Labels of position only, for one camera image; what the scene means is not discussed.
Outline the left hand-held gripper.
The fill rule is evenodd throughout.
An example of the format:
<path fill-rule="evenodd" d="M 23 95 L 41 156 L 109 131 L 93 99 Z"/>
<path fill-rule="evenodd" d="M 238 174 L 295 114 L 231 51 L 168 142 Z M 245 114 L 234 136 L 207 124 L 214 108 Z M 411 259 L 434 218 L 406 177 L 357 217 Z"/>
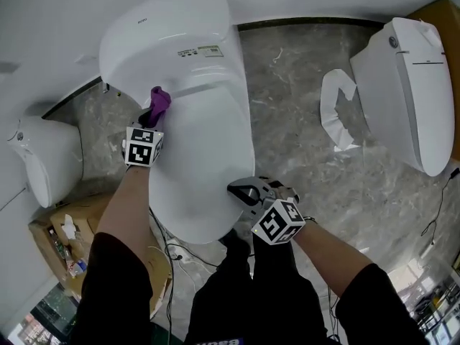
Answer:
<path fill-rule="evenodd" d="M 143 109 L 137 117 L 137 123 L 126 128 L 122 155 L 128 167 L 151 167 L 162 151 L 164 121 L 159 120 L 154 128 L 145 128 L 154 126 L 152 112 L 151 107 Z"/>

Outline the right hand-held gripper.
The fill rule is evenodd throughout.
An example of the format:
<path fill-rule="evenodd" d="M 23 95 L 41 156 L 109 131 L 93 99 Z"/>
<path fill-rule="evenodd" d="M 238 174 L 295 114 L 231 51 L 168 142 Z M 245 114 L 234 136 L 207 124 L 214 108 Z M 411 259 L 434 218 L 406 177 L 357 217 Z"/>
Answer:
<path fill-rule="evenodd" d="M 269 245 L 289 242 L 305 226 L 298 194 L 277 180 L 241 178 L 226 189 L 253 218 L 252 233 Z"/>

